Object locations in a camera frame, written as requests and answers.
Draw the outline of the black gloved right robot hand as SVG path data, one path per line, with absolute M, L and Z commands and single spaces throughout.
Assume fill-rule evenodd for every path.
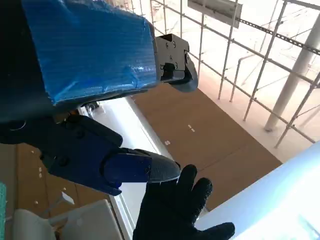
M 205 230 L 195 227 L 213 191 L 208 178 L 196 180 L 197 172 L 196 166 L 189 164 L 177 180 L 146 185 L 134 240 L 229 240 L 235 234 L 232 222 Z

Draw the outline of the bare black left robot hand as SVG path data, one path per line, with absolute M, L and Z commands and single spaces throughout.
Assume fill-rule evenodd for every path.
M 142 16 L 103 0 L 0 3 L 0 141 L 41 152 L 47 171 L 112 196 L 122 183 L 177 179 L 173 160 L 122 146 L 117 132 L 85 115 L 55 116 L 167 83 L 198 87 L 189 43 L 155 36 Z

